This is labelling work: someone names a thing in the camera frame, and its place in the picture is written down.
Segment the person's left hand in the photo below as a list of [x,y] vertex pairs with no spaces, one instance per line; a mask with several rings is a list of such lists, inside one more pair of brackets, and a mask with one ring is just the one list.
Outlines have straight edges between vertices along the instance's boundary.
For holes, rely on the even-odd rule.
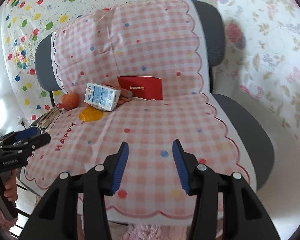
[[16,173],[17,169],[12,170],[10,178],[5,183],[4,196],[10,202],[14,202],[18,199]]

